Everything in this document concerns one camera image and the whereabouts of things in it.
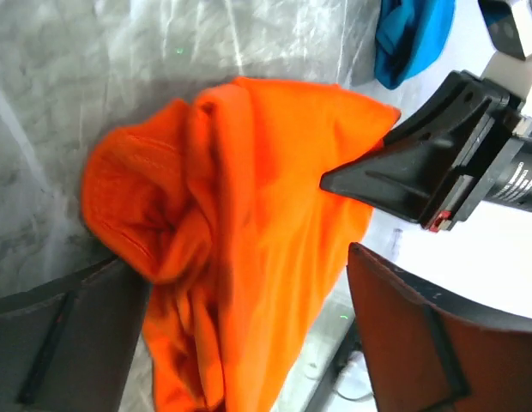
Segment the orange t shirt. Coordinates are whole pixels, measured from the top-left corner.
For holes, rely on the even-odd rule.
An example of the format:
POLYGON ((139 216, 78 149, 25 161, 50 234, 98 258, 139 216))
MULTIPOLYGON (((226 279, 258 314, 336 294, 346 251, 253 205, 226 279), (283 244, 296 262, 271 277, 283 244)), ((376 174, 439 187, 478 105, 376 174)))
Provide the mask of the orange t shirt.
POLYGON ((82 214, 152 283, 157 410, 272 408, 372 217, 319 181, 399 117, 336 85, 238 77, 95 147, 82 214))

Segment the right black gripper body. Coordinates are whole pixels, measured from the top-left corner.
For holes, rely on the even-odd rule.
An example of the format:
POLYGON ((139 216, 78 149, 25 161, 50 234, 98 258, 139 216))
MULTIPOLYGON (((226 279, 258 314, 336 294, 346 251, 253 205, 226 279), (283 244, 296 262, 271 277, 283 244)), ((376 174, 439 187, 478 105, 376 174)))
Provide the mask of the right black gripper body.
POLYGON ((432 222, 420 222, 431 232, 451 230, 466 221, 482 201, 526 208, 526 134, 518 129, 525 120, 525 100, 495 82, 482 81, 493 87, 493 101, 485 101, 458 126, 428 138, 460 150, 447 203, 450 210, 432 222))

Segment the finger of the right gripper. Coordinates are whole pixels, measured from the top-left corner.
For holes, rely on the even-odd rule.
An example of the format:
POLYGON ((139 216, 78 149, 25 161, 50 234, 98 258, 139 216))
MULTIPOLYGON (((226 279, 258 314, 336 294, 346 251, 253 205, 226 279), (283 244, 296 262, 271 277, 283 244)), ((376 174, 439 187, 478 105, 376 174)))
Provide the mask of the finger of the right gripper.
POLYGON ((467 71, 452 71, 413 115, 384 138, 386 147, 406 139, 428 139, 465 121, 485 101, 493 101, 493 87, 467 71))
POLYGON ((431 142, 392 144, 326 172, 320 188, 404 221, 432 222, 450 210, 459 152, 431 142))

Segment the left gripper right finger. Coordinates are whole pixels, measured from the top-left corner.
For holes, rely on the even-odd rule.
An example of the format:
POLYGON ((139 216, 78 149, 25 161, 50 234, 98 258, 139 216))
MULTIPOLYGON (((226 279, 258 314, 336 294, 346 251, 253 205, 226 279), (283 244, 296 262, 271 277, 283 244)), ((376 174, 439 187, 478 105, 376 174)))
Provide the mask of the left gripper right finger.
POLYGON ((532 411, 532 318, 348 249, 348 281, 380 411, 532 411))

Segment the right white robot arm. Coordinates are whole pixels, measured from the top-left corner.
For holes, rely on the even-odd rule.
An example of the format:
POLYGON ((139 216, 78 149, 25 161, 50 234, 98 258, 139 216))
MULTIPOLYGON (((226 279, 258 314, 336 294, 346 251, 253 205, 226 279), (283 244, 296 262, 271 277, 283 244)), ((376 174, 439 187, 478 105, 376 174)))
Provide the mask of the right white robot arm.
POLYGON ((323 175, 324 191, 431 232, 483 201, 532 213, 532 1, 482 1, 494 47, 481 76, 452 71, 381 149, 323 175))

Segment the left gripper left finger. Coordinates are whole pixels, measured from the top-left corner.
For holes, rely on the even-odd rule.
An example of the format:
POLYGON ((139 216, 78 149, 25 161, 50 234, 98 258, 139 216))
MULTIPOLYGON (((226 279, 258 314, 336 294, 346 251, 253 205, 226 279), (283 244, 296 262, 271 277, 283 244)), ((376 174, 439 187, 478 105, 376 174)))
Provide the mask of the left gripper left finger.
POLYGON ((0 299, 0 411, 116 411, 151 286, 108 258, 0 299))

